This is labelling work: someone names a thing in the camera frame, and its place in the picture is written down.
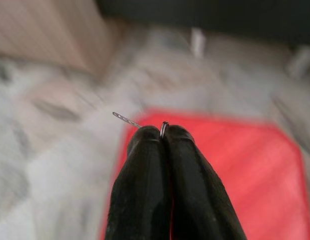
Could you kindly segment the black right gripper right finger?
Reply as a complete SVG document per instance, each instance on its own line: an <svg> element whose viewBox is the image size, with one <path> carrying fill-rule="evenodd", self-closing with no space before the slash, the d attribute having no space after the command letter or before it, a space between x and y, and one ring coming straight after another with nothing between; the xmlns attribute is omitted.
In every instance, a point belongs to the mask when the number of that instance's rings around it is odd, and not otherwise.
<svg viewBox="0 0 310 240"><path fill-rule="evenodd" d="M178 125L164 133L173 190L175 240L245 240L247 237L211 164L192 135Z"/></svg>

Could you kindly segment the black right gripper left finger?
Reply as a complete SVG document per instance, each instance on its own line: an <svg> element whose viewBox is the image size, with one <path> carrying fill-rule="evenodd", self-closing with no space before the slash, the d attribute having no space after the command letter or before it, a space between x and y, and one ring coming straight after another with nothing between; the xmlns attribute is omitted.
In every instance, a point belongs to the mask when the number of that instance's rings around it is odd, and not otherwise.
<svg viewBox="0 0 310 240"><path fill-rule="evenodd" d="M172 196L167 156L154 126L138 129L112 188L108 240L168 240Z"/></svg>

